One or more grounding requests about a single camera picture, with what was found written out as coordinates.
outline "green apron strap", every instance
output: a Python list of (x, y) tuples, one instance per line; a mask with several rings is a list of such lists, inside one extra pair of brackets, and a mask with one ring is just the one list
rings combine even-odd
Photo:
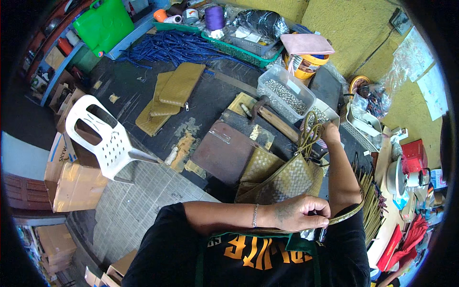
[(206, 246), (207, 238), (200, 240), (196, 260), (195, 287), (204, 286), (204, 249)]
[(300, 233), (291, 233), (289, 234), (289, 239), (287, 246), (285, 247), (286, 251), (303, 251), (308, 253), (313, 258), (313, 267), (314, 267), (314, 285), (315, 287), (320, 287), (320, 266), (319, 266), (319, 256), (317, 254), (317, 247), (315, 241), (309, 241), (307, 239), (301, 238)]

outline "green plastic basket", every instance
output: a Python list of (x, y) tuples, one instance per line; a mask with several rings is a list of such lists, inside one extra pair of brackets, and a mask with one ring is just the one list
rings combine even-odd
[(198, 27), (191, 27), (191, 26), (174, 24), (174, 23), (153, 22), (153, 26), (155, 26), (158, 31), (178, 30), (182, 32), (193, 32), (193, 33), (200, 32)]
[(264, 67), (266, 67), (266, 65), (268, 65), (269, 63), (271, 63), (272, 61), (277, 59), (277, 57), (281, 54), (282, 50), (284, 49), (284, 47), (282, 47), (282, 49), (280, 49), (276, 53), (276, 55), (274, 55), (274, 57), (271, 58), (271, 59), (263, 59), (260, 56), (257, 56), (257, 55), (255, 55), (255, 54), (253, 54), (251, 52), (248, 52), (248, 51), (246, 51), (244, 49), (238, 48), (236, 46), (233, 46), (231, 44), (228, 44), (228, 43), (216, 40), (216, 39), (209, 38), (209, 37), (207, 37), (205, 35), (204, 32), (201, 33), (201, 37), (206, 39), (207, 42), (212, 43), (212, 45), (214, 45), (217, 49), (219, 49), (223, 53), (230, 54), (230, 55), (238, 58), (241, 61), (250, 63), (250, 64), (252, 64), (252, 65), (254, 65), (256, 67), (259, 67), (261, 69), (263, 69)]

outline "electrical outlet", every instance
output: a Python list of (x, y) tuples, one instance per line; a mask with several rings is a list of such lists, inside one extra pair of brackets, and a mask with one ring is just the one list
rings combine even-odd
[(405, 32), (413, 26), (413, 23), (408, 16), (399, 8), (395, 9), (389, 23), (394, 26), (401, 35), (405, 34)]

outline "purple thread spool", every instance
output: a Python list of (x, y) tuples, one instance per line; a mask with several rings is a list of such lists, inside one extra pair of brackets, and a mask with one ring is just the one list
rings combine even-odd
[(209, 30), (214, 31), (225, 27), (222, 6), (212, 6), (205, 9), (206, 26)]

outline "wooden door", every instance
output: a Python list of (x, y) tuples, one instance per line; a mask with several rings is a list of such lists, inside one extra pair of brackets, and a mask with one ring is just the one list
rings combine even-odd
[(4, 174), (6, 197), (12, 208), (51, 210), (45, 182), (13, 174)]

